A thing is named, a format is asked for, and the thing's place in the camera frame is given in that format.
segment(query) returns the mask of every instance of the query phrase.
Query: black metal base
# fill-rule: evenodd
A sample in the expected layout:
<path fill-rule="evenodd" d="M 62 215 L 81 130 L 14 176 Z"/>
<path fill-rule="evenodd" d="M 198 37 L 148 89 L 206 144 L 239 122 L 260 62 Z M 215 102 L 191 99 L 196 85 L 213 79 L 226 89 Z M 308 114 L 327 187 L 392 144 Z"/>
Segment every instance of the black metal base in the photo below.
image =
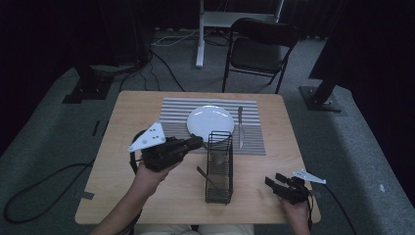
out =
<path fill-rule="evenodd" d="M 80 104 L 82 100 L 105 100 L 113 83 L 113 76 L 97 77 L 98 82 L 93 88 L 82 87 L 81 79 L 76 83 L 72 93 L 67 95 L 63 104 Z"/>
<path fill-rule="evenodd" d="M 307 105 L 307 108 L 311 111 L 329 111 L 329 112 L 335 112 L 339 113 L 341 112 L 341 108 L 338 105 L 336 98 L 332 95 L 330 95 L 329 99 L 322 104 L 322 105 L 316 105 L 314 103 L 313 94 L 317 90 L 317 87 L 313 86 L 300 86 L 299 87 L 302 98 L 304 99 L 305 104 Z"/>

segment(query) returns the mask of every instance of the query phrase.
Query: table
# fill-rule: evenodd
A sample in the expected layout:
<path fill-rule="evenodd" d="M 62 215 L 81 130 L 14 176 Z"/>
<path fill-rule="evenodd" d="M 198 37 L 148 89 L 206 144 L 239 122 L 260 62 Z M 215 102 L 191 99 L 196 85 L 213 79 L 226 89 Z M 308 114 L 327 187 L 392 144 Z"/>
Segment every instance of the table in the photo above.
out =
<path fill-rule="evenodd" d="M 279 22 L 281 9 L 284 5 L 284 0 L 279 0 L 277 8 L 273 15 L 270 14 L 253 14 L 253 13 L 233 13 L 233 12 L 209 12 L 204 8 L 205 0 L 200 3 L 199 15 L 199 44 L 198 55 L 196 59 L 196 67 L 202 68 L 204 65 L 205 53 L 205 26 L 231 27 L 231 25 L 240 18 L 253 18 L 266 22 Z"/>
<path fill-rule="evenodd" d="M 129 188 L 134 173 L 127 147 L 134 135 L 159 119 L 164 97 L 256 100 L 266 156 L 234 156 L 234 194 L 228 205 L 205 202 L 205 179 L 196 170 L 206 169 L 206 155 L 189 153 L 161 183 L 145 207 L 140 223 L 286 223 L 287 218 L 265 176 L 276 172 L 291 176 L 304 168 L 296 136 L 284 101 L 275 94 L 123 91 L 119 94 L 75 220 L 99 223 Z M 312 214 L 320 220 L 316 202 Z"/>

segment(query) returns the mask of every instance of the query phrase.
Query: white plate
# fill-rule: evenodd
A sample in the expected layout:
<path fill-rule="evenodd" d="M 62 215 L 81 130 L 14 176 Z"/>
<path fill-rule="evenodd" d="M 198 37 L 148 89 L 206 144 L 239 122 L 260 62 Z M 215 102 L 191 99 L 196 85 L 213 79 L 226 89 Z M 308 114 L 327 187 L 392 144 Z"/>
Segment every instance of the white plate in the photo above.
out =
<path fill-rule="evenodd" d="M 217 106 L 198 107 L 187 117 L 189 132 L 201 136 L 205 142 L 208 141 L 208 136 L 213 130 L 232 133 L 234 124 L 232 116 L 226 110 Z"/>

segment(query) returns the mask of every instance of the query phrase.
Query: utensil holder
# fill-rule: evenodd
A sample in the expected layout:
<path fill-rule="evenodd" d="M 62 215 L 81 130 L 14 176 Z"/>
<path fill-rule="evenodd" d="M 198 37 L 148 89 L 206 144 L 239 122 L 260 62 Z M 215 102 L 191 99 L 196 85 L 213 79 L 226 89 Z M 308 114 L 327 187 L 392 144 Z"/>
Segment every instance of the utensil holder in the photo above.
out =
<path fill-rule="evenodd" d="M 232 133 L 213 131 L 207 142 L 206 202 L 229 204 L 233 194 Z"/>

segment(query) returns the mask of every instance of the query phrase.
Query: striped placemat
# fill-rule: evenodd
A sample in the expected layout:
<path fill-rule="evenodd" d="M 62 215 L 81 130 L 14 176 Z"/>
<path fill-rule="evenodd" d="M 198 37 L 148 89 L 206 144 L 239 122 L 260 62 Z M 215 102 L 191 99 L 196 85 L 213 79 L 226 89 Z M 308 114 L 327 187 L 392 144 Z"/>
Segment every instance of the striped placemat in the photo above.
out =
<path fill-rule="evenodd" d="M 162 100 L 160 121 L 166 136 L 175 136 L 187 139 L 190 136 L 187 129 L 187 117 L 193 110 L 201 106 L 212 105 L 225 109 L 235 121 L 232 133 L 234 155 L 265 156 L 262 130 L 256 101 L 250 100 L 223 100 L 223 99 L 196 99 L 170 98 Z M 245 130 L 244 146 L 239 149 L 238 107 L 244 107 L 242 125 Z M 199 149 L 194 153 L 205 154 L 207 151 Z"/>

